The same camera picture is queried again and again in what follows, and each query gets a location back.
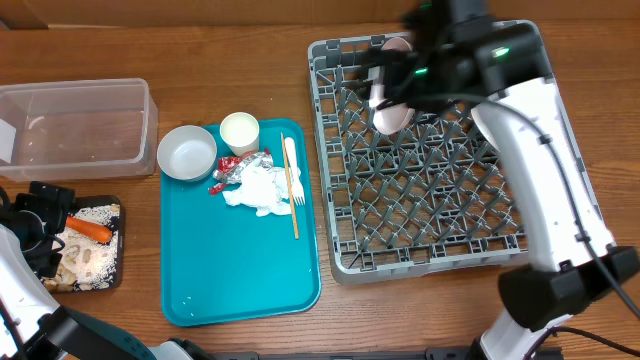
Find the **orange carrot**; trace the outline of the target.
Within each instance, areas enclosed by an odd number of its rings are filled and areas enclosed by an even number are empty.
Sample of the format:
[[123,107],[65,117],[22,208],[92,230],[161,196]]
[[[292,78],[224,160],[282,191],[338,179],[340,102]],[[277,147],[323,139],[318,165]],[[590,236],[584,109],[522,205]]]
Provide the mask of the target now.
[[101,244],[109,243],[113,236],[112,231],[103,225],[87,222],[71,216],[67,217],[66,226]]

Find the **white round plate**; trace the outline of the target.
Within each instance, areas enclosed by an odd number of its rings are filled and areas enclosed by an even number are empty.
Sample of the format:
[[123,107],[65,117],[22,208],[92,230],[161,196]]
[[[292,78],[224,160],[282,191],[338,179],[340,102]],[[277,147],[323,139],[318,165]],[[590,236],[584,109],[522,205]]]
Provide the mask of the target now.
[[376,110],[384,100],[384,85],[382,84],[384,71],[380,68],[369,70],[369,78],[373,79],[368,105],[374,110],[373,125],[383,135],[391,135],[405,128],[413,118],[415,110],[405,104],[391,106],[383,110]]

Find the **grey bowl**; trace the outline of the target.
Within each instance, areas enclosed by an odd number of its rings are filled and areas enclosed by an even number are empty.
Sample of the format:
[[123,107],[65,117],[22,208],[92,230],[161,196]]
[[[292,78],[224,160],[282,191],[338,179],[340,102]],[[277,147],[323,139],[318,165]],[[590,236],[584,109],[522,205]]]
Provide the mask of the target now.
[[168,132],[157,148],[162,172],[180,181],[199,181],[209,176],[216,164],[217,144],[203,127],[185,125]]

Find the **white ceramic bowl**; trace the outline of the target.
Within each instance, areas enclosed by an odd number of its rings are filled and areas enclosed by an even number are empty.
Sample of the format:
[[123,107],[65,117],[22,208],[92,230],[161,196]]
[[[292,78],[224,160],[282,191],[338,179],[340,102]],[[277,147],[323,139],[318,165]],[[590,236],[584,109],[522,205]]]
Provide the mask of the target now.
[[499,151],[499,146],[493,136],[491,131],[491,126],[489,125],[490,120],[494,117],[495,111],[492,110],[490,105],[487,104],[478,104],[471,110],[472,118],[475,122],[476,127],[484,136],[486,141],[497,151]]

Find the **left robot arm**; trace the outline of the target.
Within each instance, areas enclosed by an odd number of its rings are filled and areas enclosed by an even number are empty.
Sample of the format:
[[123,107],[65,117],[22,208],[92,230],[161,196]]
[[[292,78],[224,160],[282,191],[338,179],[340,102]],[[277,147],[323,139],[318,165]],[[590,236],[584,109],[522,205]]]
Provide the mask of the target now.
[[53,276],[75,192],[39,181],[14,202],[1,192],[3,359],[210,359],[188,340],[148,347],[127,331],[59,304],[40,281]]

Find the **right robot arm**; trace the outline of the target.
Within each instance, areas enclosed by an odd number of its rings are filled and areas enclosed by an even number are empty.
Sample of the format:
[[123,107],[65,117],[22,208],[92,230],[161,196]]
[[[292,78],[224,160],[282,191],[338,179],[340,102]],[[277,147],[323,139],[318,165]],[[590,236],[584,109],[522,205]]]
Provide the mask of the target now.
[[503,310],[465,350],[469,359],[542,359],[542,344],[639,271],[584,182],[537,27],[500,24],[482,1],[428,1],[406,14],[407,51],[367,50],[359,88],[377,111],[435,112],[465,101],[499,161],[524,223],[525,265],[498,280]]

